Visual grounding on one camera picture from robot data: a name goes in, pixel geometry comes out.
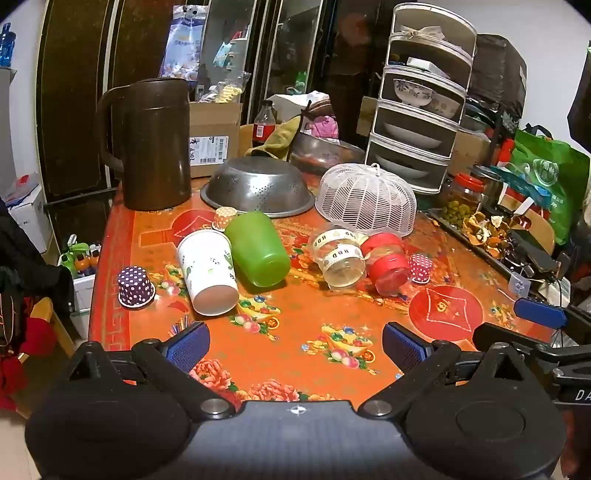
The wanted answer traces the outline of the clear cup with HBD ribbon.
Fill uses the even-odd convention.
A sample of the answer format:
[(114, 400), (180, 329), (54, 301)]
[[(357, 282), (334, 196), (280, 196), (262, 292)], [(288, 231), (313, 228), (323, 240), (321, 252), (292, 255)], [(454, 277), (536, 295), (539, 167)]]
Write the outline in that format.
[(311, 258), (331, 290), (348, 290), (366, 276), (366, 261), (353, 230), (329, 223), (311, 233)]

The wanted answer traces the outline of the clear cup with red ribbon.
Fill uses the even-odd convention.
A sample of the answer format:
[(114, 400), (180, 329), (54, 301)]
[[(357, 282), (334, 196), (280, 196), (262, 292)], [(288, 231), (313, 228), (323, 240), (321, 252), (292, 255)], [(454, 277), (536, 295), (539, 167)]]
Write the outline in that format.
[(392, 297), (399, 293), (411, 277), (402, 239), (393, 233), (382, 232), (370, 236), (361, 245), (367, 274), (377, 293)]

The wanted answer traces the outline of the white paper cup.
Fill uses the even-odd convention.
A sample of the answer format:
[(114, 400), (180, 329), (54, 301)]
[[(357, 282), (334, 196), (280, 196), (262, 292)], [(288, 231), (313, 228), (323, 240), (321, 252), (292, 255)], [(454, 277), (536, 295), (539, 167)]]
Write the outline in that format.
[(197, 314), (215, 317), (235, 308), (238, 281), (228, 237), (211, 229), (195, 231), (179, 243), (177, 257)]

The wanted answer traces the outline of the green plastic cup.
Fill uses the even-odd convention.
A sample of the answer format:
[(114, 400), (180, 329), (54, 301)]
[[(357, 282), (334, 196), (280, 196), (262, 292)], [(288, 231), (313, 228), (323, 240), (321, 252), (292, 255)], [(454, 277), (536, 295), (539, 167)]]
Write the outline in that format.
[(242, 276), (253, 286), (270, 288), (290, 272), (290, 257), (273, 222), (259, 211), (238, 215), (224, 230), (231, 255)]

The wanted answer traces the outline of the purple dotted cupcake liner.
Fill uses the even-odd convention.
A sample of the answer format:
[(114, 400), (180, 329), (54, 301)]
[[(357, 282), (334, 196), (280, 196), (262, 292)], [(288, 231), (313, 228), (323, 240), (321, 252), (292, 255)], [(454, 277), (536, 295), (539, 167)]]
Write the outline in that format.
[(155, 296), (155, 287), (145, 269), (127, 266), (117, 276), (119, 303), (129, 309), (148, 305)]

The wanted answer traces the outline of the red dotted cupcake liner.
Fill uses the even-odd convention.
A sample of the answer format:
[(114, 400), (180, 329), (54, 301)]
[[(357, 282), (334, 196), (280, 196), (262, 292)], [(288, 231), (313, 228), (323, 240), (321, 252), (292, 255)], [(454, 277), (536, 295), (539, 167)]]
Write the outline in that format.
[(430, 282), (433, 261), (429, 256), (422, 253), (413, 254), (410, 257), (409, 266), (414, 283), (424, 285)]

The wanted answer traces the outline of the tray of dried peels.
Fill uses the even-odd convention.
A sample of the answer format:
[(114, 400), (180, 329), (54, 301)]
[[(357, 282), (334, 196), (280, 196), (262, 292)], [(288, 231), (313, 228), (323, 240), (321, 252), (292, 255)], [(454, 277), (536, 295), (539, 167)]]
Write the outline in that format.
[(559, 262), (520, 223), (481, 211), (460, 218), (447, 207), (432, 208), (427, 215), (506, 278), (520, 274), (542, 281), (559, 273)]

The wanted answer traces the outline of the red patterned tablecloth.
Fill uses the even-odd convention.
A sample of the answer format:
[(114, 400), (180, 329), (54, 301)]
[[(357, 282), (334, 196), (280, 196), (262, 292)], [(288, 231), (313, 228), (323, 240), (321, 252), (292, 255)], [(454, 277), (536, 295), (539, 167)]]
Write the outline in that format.
[[(211, 226), (212, 218), (198, 194), (157, 212), (135, 212), (115, 201), (94, 282), (90, 339), (108, 350), (125, 350), (143, 339), (165, 340), (197, 321), (176, 248), (186, 234)], [(429, 283), (407, 283), (394, 297), (378, 295), (369, 281), (332, 291), (308, 254), (308, 237), (321, 225), (315, 211), (276, 220), (290, 273), (270, 290), (240, 284), (235, 309), (207, 319), (211, 347), (194, 368), (198, 381), (233, 403), (359, 404), (401, 375), (382, 348), (382, 331), (391, 321), (465, 350), (484, 322), (544, 341), (551, 336), (546, 327), (515, 315), (499, 273), (425, 216), (417, 217), (404, 245), (407, 253), (432, 259)], [(153, 300), (142, 308), (119, 303), (117, 276), (127, 266), (145, 269), (155, 287)]]

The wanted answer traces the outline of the green shopping bag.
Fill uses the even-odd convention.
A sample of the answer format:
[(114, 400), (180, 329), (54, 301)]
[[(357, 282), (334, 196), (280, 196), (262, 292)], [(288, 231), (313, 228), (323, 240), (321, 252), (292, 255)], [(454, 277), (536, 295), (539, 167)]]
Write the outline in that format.
[(539, 125), (517, 130), (514, 142), (507, 168), (550, 194), (549, 223), (556, 243), (564, 245), (586, 197), (590, 158)]

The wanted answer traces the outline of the glass jar red lid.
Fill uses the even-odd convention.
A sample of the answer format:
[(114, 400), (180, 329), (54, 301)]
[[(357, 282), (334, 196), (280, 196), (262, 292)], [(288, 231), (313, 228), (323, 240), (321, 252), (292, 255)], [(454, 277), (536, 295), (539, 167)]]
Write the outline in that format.
[(475, 214), (482, 202), (485, 184), (482, 180), (459, 173), (441, 192), (441, 217), (461, 229), (465, 219)]

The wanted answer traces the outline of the orange cupcake liner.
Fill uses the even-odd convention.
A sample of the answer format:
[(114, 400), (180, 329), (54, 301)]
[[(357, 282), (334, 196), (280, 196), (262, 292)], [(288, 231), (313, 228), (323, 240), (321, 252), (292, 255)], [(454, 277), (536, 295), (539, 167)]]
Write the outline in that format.
[(214, 211), (211, 227), (216, 231), (223, 232), (236, 216), (238, 216), (238, 211), (235, 208), (228, 206), (219, 207)]

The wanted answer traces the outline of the white mesh food cover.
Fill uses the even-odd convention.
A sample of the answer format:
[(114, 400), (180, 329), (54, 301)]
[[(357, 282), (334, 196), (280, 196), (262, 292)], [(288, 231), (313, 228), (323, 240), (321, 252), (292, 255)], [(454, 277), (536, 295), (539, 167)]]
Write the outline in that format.
[(368, 235), (406, 237), (414, 230), (417, 198), (409, 183), (378, 164), (346, 163), (322, 175), (315, 209), (332, 223)]

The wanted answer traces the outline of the brown plastic pitcher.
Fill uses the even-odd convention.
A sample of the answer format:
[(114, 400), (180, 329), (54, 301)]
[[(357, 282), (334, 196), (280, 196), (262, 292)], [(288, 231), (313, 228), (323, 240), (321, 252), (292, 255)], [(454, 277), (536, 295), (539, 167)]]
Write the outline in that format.
[[(107, 116), (122, 119), (122, 159), (107, 147)], [(155, 78), (108, 90), (98, 100), (94, 131), (101, 161), (122, 175), (126, 208), (158, 211), (190, 198), (189, 85)]]

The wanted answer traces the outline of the steel colander bowl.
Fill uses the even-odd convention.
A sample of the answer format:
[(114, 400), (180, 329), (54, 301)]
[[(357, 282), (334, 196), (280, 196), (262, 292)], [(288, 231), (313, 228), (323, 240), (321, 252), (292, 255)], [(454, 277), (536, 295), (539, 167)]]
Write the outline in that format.
[(200, 198), (212, 208), (232, 207), (238, 213), (259, 211), (270, 218), (297, 216), (315, 204), (300, 170), (289, 162), (265, 156), (228, 160), (201, 188)]

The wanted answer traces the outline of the white box on floor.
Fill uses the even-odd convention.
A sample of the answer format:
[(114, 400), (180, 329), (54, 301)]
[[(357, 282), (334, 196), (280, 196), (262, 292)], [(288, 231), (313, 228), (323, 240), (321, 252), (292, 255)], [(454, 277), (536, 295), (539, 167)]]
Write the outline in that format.
[(43, 190), (36, 172), (14, 180), (3, 200), (10, 215), (40, 253), (50, 246), (52, 229), (45, 212)]

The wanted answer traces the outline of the steel basin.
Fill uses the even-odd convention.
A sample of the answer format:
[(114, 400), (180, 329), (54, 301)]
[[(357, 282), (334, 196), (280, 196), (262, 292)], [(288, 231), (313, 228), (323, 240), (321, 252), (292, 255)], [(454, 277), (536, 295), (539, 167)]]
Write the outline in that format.
[(343, 163), (363, 163), (365, 151), (338, 139), (317, 138), (298, 133), (290, 146), (287, 161), (301, 172), (322, 175)]

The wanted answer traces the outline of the cardboard box with label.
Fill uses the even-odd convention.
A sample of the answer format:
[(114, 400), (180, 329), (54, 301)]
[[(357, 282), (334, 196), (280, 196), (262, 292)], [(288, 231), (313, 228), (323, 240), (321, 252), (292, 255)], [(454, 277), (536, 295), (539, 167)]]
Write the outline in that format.
[(242, 105), (189, 103), (190, 177), (209, 177), (238, 156)]

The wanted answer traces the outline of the cola bottle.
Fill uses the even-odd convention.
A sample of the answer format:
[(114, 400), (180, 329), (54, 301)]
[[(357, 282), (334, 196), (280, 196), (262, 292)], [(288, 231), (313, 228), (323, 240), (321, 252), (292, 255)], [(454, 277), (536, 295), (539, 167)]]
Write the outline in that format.
[(263, 100), (262, 108), (253, 121), (252, 146), (263, 145), (274, 130), (276, 130), (276, 112), (273, 109), (273, 102)]

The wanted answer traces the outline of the white tiered dish rack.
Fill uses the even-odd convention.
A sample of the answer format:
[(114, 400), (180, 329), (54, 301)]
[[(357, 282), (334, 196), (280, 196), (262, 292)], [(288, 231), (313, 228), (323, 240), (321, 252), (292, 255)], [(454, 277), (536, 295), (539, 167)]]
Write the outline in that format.
[(424, 195), (441, 191), (464, 114), (477, 31), (440, 6), (406, 2), (393, 11), (366, 162)]

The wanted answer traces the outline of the blue snack bag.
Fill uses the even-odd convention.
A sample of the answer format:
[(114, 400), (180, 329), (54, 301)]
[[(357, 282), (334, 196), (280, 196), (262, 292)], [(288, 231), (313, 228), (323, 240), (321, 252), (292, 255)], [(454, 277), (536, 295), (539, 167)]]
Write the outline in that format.
[(159, 76), (197, 83), (208, 7), (174, 5)]

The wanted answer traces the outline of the dark wooden cabinet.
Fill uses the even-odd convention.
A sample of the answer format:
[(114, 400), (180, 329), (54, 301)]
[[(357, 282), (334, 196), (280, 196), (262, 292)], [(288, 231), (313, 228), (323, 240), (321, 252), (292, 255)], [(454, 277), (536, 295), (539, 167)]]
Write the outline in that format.
[[(115, 173), (93, 138), (98, 99), (158, 74), (173, 5), (169, 1), (52, 1), (44, 16), (36, 74), (36, 127), (47, 212), (56, 242), (102, 239)], [(242, 121), (263, 100), (297, 90), (329, 94), (344, 140), (356, 142), (363, 97), (386, 59), (391, 1), (212, 1), (200, 79), (221, 79), (221, 46), (245, 39), (249, 83)]]

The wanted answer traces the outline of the blue water bottle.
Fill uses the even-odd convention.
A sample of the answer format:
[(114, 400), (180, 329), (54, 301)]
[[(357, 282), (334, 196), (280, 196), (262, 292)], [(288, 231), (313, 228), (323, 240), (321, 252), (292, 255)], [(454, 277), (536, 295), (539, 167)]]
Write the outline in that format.
[(16, 42), (16, 34), (11, 29), (11, 23), (7, 22), (2, 26), (0, 34), (0, 66), (10, 68)]

